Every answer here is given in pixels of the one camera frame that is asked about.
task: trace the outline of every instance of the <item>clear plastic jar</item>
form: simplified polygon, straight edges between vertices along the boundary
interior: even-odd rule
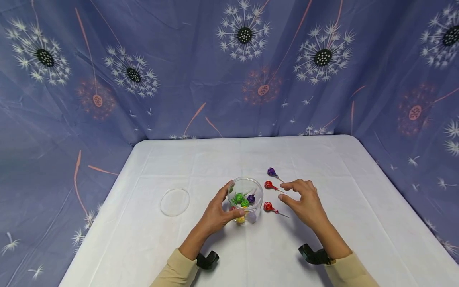
[[[238,177],[233,182],[228,188],[229,208],[230,210],[242,209],[246,212],[245,216],[235,219],[235,222],[240,225],[245,224],[246,221],[254,224],[262,209],[263,188],[258,181],[250,177]]]

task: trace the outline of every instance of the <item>black device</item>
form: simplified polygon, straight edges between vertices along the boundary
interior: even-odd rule
[[[314,265],[322,265],[322,264],[332,264],[332,259],[328,257],[327,252],[324,249],[320,249],[314,252],[309,245],[303,244],[298,248],[298,251],[301,253],[303,258],[306,262]]]
[[[212,270],[217,265],[217,261],[220,259],[215,251],[211,251],[207,257],[204,257],[201,253],[196,258],[198,260],[197,265],[203,270]]]

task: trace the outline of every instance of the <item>left hand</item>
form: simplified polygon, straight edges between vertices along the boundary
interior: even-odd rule
[[[244,210],[235,209],[232,211],[223,211],[222,204],[228,193],[228,188],[233,184],[230,180],[225,186],[219,189],[215,197],[210,201],[201,220],[196,225],[196,229],[207,236],[222,229],[228,222],[233,219],[246,215]]]

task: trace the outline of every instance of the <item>forearm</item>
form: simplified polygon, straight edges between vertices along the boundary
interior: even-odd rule
[[[314,233],[331,259],[345,258],[352,253],[352,250],[329,221],[320,224],[318,228],[314,229]]]
[[[150,287],[189,287],[198,271],[196,257],[207,238],[198,225],[193,228]]]
[[[314,230],[333,264],[325,270],[335,287],[378,287],[357,255],[352,252],[336,228],[327,221]]]
[[[209,235],[198,224],[183,241],[179,250],[189,260],[195,260],[208,237]]]

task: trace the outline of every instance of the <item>red lollipop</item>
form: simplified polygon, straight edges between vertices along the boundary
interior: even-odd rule
[[[275,214],[280,214],[280,215],[283,215],[285,217],[288,217],[287,215],[279,213],[278,210],[274,209],[273,205],[269,201],[267,201],[267,202],[265,202],[263,204],[263,210],[266,211],[266,212],[274,211]]]
[[[275,189],[275,190],[277,190],[277,191],[280,191],[280,192],[285,193],[284,191],[282,191],[282,190],[280,190],[279,188],[275,187],[275,186],[273,185],[273,183],[272,183],[271,181],[269,181],[269,180],[265,181],[265,183],[264,183],[264,188],[266,188],[266,189]]]

